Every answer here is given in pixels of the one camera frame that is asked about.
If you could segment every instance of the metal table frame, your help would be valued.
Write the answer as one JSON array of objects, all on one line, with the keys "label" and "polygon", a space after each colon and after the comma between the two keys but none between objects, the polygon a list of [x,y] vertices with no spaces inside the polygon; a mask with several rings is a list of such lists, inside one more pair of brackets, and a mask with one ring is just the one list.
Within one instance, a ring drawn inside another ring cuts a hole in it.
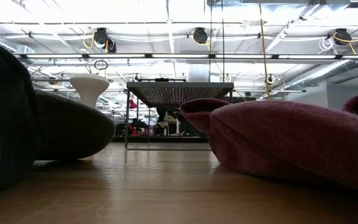
[{"label": "metal table frame", "polygon": [[[139,111],[139,99],[143,101],[149,107],[149,127],[150,127],[150,109],[153,107],[166,107],[166,108],[177,108],[183,102],[177,102],[177,104],[159,104],[155,105],[151,103],[145,96],[141,95],[136,88],[222,88],[221,92],[215,96],[215,98],[223,98],[225,95],[229,94],[230,101],[232,101],[232,90],[234,88],[233,83],[187,83],[187,82],[128,82],[127,83],[127,107],[126,107],[126,117],[125,117],[125,148],[127,150],[155,150],[155,151],[209,151],[210,149],[199,149],[199,150],[190,150],[190,149],[139,149],[139,148],[129,148],[128,147],[128,129],[129,129],[129,104],[131,99],[131,92],[138,99],[137,113]],[[147,142],[150,142],[150,129],[147,131]]]}]

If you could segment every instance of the ceiling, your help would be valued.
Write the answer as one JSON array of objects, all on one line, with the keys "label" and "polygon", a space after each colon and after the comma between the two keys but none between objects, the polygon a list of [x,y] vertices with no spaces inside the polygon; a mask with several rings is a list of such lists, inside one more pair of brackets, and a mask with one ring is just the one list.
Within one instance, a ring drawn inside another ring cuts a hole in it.
[{"label": "ceiling", "polygon": [[[192,39],[195,27],[204,27],[209,38],[213,36],[211,51],[214,54],[262,53],[263,42],[258,38],[261,33],[258,4],[240,4],[235,0],[226,4],[223,0],[222,9],[220,1],[215,1],[211,10],[205,0],[17,0],[19,4],[14,1],[0,0],[0,38],[28,46],[38,54],[103,53],[95,45],[87,49],[83,43],[85,37],[86,43],[91,45],[92,33],[98,27],[107,28],[120,54],[208,54],[208,46],[198,45]],[[358,38],[358,8],[347,8],[343,4],[325,5],[314,8],[312,14],[300,21],[298,18],[308,7],[308,1],[291,2],[262,3],[268,54],[333,54],[322,51],[319,44],[328,33],[332,35],[335,28],[346,28],[353,38]],[[282,38],[276,42],[274,38],[279,34]],[[348,45],[335,45],[335,49],[339,54],[350,51]],[[136,73],[144,78],[186,78],[190,65],[198,62],[145,58],[131,59],[131,66],[126,59],[114,59],[111,63],[116,66],[110,66],[100,75],[114,80],[110,88],[123,88]],[[318,65],[318,62],[268,63],[267,72],[290,80]],[[211,74],[218,77],[217,82],[223,80],[220,76],[222,67],[221,62],[211,64]],[[39,67],[29,65],[28,68],[32,73]],[[90,69],[92,73],[98,72],[93,67]],[[74,73],[89,72],[89,68],[84,66],[51,66],[35,72],[34,78],[70,77]],[[236,88],[263,88],[265,85],[261,61],[226,62],[225,73],[229,74],[229,81],[234,82]],[[111,97],[105,94],[110,100],[119,95]]]}]

